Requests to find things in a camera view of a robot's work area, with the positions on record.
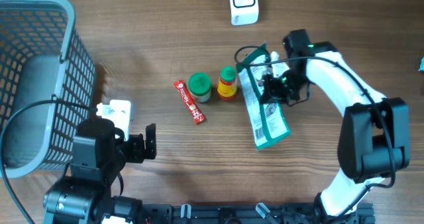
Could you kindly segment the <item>green snack bag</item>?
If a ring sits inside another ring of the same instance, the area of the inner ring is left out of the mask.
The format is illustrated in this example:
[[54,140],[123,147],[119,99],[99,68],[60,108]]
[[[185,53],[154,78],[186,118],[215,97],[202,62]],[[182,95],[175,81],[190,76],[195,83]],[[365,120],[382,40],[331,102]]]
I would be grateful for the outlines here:
[[269,53],[267,44],[264,43],[243,59],[242,62],[250,64],[249,67],[237,64],[238,78],[253,131],[254,143],[258,150],[268,148],[291,135],[281,105],[279,103],[260,103],[260,98],[264,93],[262,76],[272,75],[275,71],[281,70],[275,65],[272,67],[261,66],[261,63],[267,61],[268,58],[276,61],[279,54],[277,52]]

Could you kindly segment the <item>red chilli sauce bottle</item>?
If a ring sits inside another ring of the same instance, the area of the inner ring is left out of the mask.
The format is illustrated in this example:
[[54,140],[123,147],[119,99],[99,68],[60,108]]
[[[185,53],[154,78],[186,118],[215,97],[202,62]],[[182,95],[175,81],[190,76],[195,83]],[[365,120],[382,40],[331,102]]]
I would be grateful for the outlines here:
[[217,84],[217,93],[223,101],[232,101],[237,95],[236,70],[226,66],[221,70]]

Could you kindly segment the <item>red sauce sachet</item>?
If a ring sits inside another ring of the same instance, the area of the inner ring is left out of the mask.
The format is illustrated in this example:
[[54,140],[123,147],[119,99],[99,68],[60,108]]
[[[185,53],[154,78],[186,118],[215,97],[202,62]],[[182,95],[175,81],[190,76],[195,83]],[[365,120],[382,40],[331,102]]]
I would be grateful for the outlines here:
[[193,122],[197,125],[202,123],[205,120],[204,114],[200,111],[199,107],[196,105],[195,101],[189,94],[188,88],[186,87],[183,80],[178,80],[173,83],[173,86],[179,91],[182,100],[187,107],[187,110],[191,113],[193,117]]

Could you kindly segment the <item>green lid jar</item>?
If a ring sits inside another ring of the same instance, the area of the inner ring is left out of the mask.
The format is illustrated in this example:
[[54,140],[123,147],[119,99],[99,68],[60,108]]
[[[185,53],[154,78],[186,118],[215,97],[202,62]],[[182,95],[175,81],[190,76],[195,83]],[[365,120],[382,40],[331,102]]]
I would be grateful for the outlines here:
[[195,73],[189,78],[188,89],[197,102],[206,102],[211,97],[211,88],[211,80],[205,73]]

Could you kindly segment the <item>teal wet wipes pack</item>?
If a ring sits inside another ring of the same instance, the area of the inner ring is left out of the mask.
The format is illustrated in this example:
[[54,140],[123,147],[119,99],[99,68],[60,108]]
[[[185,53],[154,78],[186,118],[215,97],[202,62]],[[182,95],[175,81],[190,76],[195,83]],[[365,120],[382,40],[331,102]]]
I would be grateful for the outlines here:
[[419,72],[424,72],[424,57],[421,59],[421,63],[420,63],[420,66],[419,66],[419,70],[418,70]]

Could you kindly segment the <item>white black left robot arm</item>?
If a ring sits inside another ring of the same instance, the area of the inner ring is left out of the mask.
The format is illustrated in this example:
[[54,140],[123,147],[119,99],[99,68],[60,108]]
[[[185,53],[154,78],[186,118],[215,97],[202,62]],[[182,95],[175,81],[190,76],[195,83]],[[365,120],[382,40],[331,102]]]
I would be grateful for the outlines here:
[[74,157],[43,200],[45,223],[144,223],[142,200],[112,196],[127,163],[156,157],[156,125],[126,137],[108,119],[82,121],[73,140]]

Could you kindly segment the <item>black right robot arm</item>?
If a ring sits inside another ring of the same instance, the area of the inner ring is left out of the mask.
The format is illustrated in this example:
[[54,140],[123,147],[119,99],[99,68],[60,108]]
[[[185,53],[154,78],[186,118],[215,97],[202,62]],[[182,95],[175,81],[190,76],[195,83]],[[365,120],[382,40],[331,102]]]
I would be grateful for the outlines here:
[[288,68],[264,76],[260,102],[302,103],[303,86],[317,85],[341,112],[337,158],[340,170],[317,194],[314,223],[341,223],[357,215],[357,205],[374,188],[391,188],[396,172],[410,161],[406,102],[370,87],[330,42],[312,43],[307,31],[293,30],[282,41]]

